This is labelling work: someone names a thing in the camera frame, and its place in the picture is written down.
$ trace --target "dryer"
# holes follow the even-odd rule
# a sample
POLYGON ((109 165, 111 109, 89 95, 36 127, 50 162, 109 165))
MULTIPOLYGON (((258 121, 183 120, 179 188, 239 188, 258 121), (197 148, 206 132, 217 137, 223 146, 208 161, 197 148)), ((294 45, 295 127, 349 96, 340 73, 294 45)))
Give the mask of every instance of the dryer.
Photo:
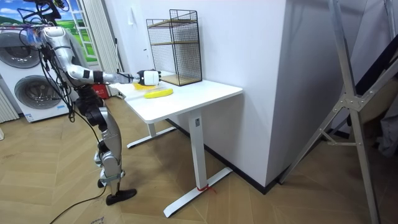
MULTIPOLYGON (((53 89, 60 92, 59 87, 50 84, 43 74, 37 49, 24 43, 24 31, 0 31, 1 75, 26 119, 33 122, 68 113, 66 104, 53 89)), ((50 75, 56 78, 52 70, 50 75)))

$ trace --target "washing machine door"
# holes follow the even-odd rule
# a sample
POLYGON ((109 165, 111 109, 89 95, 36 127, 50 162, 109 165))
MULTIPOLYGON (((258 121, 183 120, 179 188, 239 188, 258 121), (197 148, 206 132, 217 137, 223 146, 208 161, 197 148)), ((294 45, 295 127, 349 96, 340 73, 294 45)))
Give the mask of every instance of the washing machine door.
POLYGON ((26 35, 16 32, 0 34, 0 60, 16 68, 32 68, 39 64, 37 48, 26 46, 26 35))
POLYGON ((14 93, 21 103, 30 108, 49 109, 61 101, 53 88, 60 92, 59 87, 55 83, 49 84, 44 76, 30 75, 17 82, 14 93))

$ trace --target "robot leg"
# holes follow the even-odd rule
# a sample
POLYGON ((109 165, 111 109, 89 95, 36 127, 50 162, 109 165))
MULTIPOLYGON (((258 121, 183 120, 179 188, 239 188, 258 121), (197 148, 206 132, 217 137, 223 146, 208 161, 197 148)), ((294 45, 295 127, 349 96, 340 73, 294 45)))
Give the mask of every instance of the robot leg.
POLYGON ((99 112, 101 117, 97 120, 102 120, 102 122, 98 123, 98 127, 101 130, 103 140, 98 144, 98 157, 101 159, 103 170, 101 171, 98 186, 100 187, 100 184, 108 184, 111 187, 111 194, 106 197, 106 204, 112 205, 135 196, 137 190, 119 189, 120 179, 124 175, 124 171, 121 168, 122 140, 120 130, 106 107, 100 107, 99 112))

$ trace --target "wooden floor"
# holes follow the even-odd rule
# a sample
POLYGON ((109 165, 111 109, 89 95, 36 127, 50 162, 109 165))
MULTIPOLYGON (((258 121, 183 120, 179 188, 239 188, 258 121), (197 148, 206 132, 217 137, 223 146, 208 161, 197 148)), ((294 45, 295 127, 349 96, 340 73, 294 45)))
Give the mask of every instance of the wooden floor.
MULTIPOLYGON (((123 134, 123 146, 147 135, 145 124, 124 104, 107 101, 123 134)), ((169 127, 156 124, 158 130, 169 127)), ((68 206, 98 195, 96 141, 79 118, 66 116, 29 124, 0 124, 0 224, 49 223, 68 206)), ((398 223, 398 161, 370 152, 383 223, 398 223)), ((123 149, 121 188, 138 194, 110 207, 105 197, 83 203, 56 223, 223 224, 370 223, 354 147, 324 142, 307 156, 283 186, 260 194, 232 173, 171 218, 163 209, 195 187, 189 138, 179 131, 133 149, 123 149)), ((224 166, 206 153, 207 174, 224 166)))

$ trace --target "wire mesh shelf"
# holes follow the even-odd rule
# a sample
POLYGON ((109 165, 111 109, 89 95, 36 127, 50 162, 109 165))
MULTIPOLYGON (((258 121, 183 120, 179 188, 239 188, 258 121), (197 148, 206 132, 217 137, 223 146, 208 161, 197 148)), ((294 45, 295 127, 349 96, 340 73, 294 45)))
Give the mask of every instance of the wire mesh shelf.
POLYGON ((202 80, 197 12, 170 10, 170 19, 147 19, 155 69, 161 80, 188 85, 202 80))

